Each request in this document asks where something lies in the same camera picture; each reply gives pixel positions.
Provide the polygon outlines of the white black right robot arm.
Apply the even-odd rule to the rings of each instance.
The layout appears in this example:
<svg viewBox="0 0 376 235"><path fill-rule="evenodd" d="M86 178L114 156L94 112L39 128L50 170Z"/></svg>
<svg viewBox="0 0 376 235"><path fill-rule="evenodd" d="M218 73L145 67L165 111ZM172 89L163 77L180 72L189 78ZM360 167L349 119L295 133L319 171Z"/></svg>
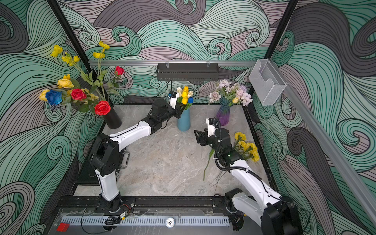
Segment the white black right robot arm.
<svg viewBox="0 0 376 235"><path fill-rule="evenodd" d="M240 149L231 143L228 130L195 130L194 134L198 144L214 150L212 156L216 166L231 173L251 194L250 197L242 192L231 194L230 210L250 217L264 235L303 234L297 205L268 187L251 170Z"/></svg>

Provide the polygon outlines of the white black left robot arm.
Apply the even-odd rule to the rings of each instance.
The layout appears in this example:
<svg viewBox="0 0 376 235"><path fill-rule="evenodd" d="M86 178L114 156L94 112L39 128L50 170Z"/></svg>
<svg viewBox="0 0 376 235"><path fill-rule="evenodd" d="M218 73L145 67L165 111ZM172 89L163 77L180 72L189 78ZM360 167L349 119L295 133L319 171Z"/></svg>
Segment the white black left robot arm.
<svg viewBox="0 0 376 235"><path fill-rule="evenodd" d="M106 212L116 213L121 209L116 170L120 167L122 151L130 144L162 129L163 122L172 117L180 118L185 108L186 105L179 104L177 98L171 98L169 102L159 99L153 102L150 113L136 125L115 134L97 136L89 154L90 166L101 187L99 205Z"/></svg>

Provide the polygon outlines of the teal ceramic vase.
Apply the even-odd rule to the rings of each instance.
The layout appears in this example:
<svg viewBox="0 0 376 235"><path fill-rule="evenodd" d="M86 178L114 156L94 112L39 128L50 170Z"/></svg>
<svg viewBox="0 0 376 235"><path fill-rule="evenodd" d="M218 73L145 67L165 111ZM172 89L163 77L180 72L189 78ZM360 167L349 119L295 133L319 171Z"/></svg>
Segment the teal ceramic vase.
<svg viewBox="0 0 376 235"><path fill-rule="evenodd" d="M186 132L191 127L190 109L184 110L181 117L177 120L177 127L180 131Z"/></svg>

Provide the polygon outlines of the yellow carnation flower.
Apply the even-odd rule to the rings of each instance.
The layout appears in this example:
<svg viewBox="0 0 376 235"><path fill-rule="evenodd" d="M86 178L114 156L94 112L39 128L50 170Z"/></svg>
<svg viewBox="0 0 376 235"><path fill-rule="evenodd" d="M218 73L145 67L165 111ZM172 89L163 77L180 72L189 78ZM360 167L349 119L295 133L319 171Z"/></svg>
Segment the yellow carnation flower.
<svg viewBox="0 0 376 235"><path fill-rule="evenodd" d="M247 138L246 138L246 135L245 135L244 133L237 132L237 133L235 134L235 140L236 140L237 142L240 142L240 141L246 141Z"/></svg>
<svg viewBox="0 0 376 235"><path fill-rule="evenodd" d="M245 141L239 141L239 142L237 143L237 148L238 148L239 150L246 151L246 150L249 148L249 145L248 145L248 143L246 143Z"/></svg>
<svg viewBox="0 0 376 235"><path fill-rule="evenodd" d="M242 157L246 161L258 162L260 160L259 153L257 151L249 151L242 154Z"/></svg>
<svg viewBox="0 0 376 235"><path fill-rule="evenodd" d="M247 152L255 154L258 152L258 148L254 143L247 143Z"/></svg>

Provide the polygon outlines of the yellow tulip single stem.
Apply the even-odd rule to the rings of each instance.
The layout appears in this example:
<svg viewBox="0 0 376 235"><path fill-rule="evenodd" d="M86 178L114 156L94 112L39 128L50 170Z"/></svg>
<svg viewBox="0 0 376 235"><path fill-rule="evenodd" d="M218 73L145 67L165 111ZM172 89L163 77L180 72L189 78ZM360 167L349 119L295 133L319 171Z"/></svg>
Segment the yellow tulip single stem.
<svg viewBox="0 0 376 235"><path fill-rule="evenodd" d="M210 153L209 153L208 160L207 160L207 164L206 164L206 166L205 166L205 168L204 168L204 171L203 171L203 181L205 181L206 170L207 170L207 168L208 168L208 166L209 166L209 164L210 164L210 159L211 159L211 157L213 156L213 154L214 154L214 149L212 149L212 150L210 151Z"/></svg>

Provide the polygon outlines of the purple glass vase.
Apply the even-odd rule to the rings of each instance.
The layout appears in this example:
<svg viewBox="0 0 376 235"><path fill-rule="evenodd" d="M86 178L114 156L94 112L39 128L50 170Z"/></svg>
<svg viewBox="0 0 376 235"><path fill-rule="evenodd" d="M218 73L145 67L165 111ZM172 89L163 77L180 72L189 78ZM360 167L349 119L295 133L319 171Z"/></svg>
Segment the purple glass vase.
<svg viewBox="0 0 376 235"><path fill-rule="evenodd" d="M230 110L232 103L227 98L221 98L219 100L220 108L216 114L216 117L219 119L219 122L222 126L225 126L229 123L230 120Z"/></svg>

